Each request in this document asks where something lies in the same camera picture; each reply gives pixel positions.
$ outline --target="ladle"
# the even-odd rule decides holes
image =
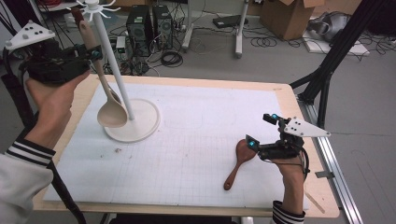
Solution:
[[[235,152],[236,165],[224,182],[225,190],[229,190],[233,186],[233,181],[235,180],[236,172],[238,172],[239,166],[241,166],[245,161],[250,161],[256,155],[255,151],[248,148],[248,144],[245,139],[241,139],[238,144],[236,144]]]
[[[84,40],[85,47],[87,49],[92,49],[96,47],[96,40],[93,35],[93,31],[90,25],[84,21],[80,20],[78,23],[79,31],[81,33],[82,39]],[[128,120],[128,114],[126,113],[123,106],[113,97],[110,91],[108,83],[105,78],[105,73],[103,72],[103,66],[101,61],[97,60],[93,63],[96,68],[96,72],[99,76],[99,80],[105,90],[107,96],[107,102],[100,108],[97,119],[98,122],[105,127],[109,128],[119,128],[125,125]]]

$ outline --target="striped cuff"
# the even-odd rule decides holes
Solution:
[[[46,168],[55,151],[25,139],[17,139],[5,154],[13,159]]]
[[[276,224],[290,223],[290,224],[303,224],[305,212],[301,215],[293,214],[288,211],[285,211],[281,208],[282,202],[274,201],[273,202],[273,221]]]

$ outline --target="wooden spoon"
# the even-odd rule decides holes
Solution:
[[[224,182],[225,190],[229,190],[233,186],[233,181],[235,180],[236,172],[238,171],[239,166],[241,166],[245,161],[250,161],[256,155],[255,151],[248,148],[248,144],[245,139],[240,140],[238,144],[236,144],[235,152],[236,165]]]

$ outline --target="floor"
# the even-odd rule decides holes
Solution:
[[[213,16],[203,16],[197,25],[214,28]],[[108,27],[117,27],[121,20]],[[248,29],[262,27],[257,17],[249,17]],[[81,41],[70,29],[74,41]],[[245,32],[246,36],[262,36]],[[183,64],[177,68],[156,67],[145,76],[240,80],[253,82],[291,83],[315,71],[324,54],[308,53],[305,46],[292,47],[288,42],[270,39],[274,47],[254,47],[255,39],[243,39],[243,56],[234,57],[234,35],[195,30],[190,49],[182,53]],[[374,49],[375,44],[367,46]],[[332,77],[326,117],[326,130],[341,166],[347,185],[364,223],[391,223],[396,219],[396,158],[393,119],[396,101],[396,52],[380,54],[371,51],[360,61],[347,56]],[[295,90],[300,93],[304,87]],[[0,148],[6,149],[21,131],[22,125],[0,83]],[[33,212],[29,224],[76,223],[66,212]],[[86,214],[89,223],[99,223],[102,214]],[[268,218],[255,217],[254,223],[269,223]],[[341,213],[338,218],[310,218],[305,223],[348,223]]]

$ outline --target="person's left hand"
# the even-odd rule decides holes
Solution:
[[[38,121],[25,139],[42,147],[54,148],[71,118],[74,90],[90,71],[61,86],[46,85],[29,78],[26,86],[39,111]]]

